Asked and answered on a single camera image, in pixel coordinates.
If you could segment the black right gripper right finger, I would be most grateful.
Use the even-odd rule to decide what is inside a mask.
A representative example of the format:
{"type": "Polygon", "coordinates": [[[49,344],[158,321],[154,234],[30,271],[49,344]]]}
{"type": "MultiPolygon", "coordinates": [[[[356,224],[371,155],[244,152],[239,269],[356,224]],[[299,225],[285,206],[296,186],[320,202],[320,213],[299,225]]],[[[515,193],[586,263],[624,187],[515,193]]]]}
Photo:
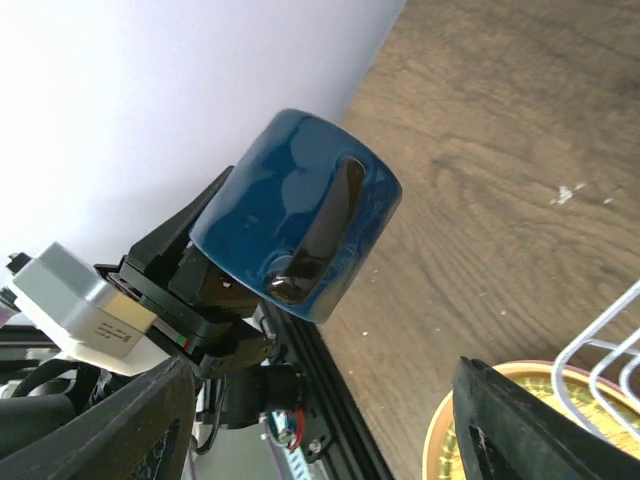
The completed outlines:
{"type": "Polygon", "coordinates": [[[478,359],[462,357],[453,416],[467,479],[637,479],[639,460],[478,359]]]}

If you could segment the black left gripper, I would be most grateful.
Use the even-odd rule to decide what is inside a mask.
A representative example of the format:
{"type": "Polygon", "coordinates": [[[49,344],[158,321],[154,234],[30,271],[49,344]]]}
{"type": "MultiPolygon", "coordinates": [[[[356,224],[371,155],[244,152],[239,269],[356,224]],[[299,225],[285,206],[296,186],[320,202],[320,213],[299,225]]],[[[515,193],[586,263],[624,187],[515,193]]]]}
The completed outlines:
{"type": "Polygon", "coordinates": [[[228,166],[118,264],[95,266],[104,280],[156,314],[146,336],[168,357],[183,359],[200,379],[258,365],[275,345],[273,335],[248,321],[258,306],[253,292],[200,250],[188,249],[183,256],[193,224],[232,170],[228,166]]]}

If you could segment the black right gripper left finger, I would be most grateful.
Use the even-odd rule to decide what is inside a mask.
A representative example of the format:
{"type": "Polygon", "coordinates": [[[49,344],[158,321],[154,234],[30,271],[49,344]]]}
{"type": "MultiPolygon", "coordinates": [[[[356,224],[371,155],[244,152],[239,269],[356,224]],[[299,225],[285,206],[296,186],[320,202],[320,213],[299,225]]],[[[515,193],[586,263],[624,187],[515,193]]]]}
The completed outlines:
{"type": "Polygon", "coordinates": [[[166,360],[1,461],[3,479],[179,479],[191,442],[190,367],[166,360]]]}

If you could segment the blue mug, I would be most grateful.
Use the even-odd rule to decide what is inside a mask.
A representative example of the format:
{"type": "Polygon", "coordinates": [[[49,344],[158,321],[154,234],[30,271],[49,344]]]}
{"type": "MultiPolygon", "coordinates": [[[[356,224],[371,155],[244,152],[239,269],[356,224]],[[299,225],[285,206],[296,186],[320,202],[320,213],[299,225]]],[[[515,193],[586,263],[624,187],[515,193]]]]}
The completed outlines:
{"type": "Polygon", "coordinates": [[[401,198],[398,178],[366,145],[329,121],[285,109],[232,169],[190,239],[253,293],[319,324],[401,198]]]}

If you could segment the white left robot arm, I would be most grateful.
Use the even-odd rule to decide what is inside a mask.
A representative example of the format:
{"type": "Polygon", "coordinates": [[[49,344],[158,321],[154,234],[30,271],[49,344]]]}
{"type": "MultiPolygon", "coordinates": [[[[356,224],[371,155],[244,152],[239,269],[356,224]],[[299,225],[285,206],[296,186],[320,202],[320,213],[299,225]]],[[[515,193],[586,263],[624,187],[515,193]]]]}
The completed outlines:
{"type": "Polygon", "coordinates": [[[136,242],[116,264],[91,265],[59,243],[14,254],[1,298],[60,351],[16,387],[1,411],[16,420],[10,451],[81,415],[124,383],[176,357],[204,399],[199,421],[213,430],[274,424],[298,447],[305,434],[301,370],[270,363],[276,335],[248,318],[257,296],[210,262],[189,233],[223,186],[215,179],[186,207],[136,242]]]}

